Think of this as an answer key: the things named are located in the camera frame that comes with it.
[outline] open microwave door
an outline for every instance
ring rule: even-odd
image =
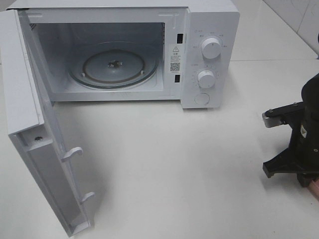
[[[90,226],[70,158],[42,79],[46,77],[23,11],[0,13],[0,47],[8,135],[69,236]]]

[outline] qr code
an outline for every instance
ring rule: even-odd
[[[170,71],[179,71],[179,68],[180,68],[180,63],[171,63],[170,64]]]

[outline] white microwave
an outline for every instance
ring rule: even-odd
[[[231,0],[17,0],[0,13],[8,134],[69,236],[90,226],[52,107],[59,101],[221,103]]]

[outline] turntable plate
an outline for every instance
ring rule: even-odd
[[[155,50],[129,42],[107,42],[76,48],[69,73],[77,82],[94,88],[122,88],[147,80],[157,68]]]

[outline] timer knob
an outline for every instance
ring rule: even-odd
[[[211,71],[202,71],[197,76],[198,84],[201,88],[207,89],[214,86],[216,78]]]
[[[221,51],[221,43],[215,37],[210,37],[201,44],[201,51],[203,56],[207,59],[214,59],[219,56]]]

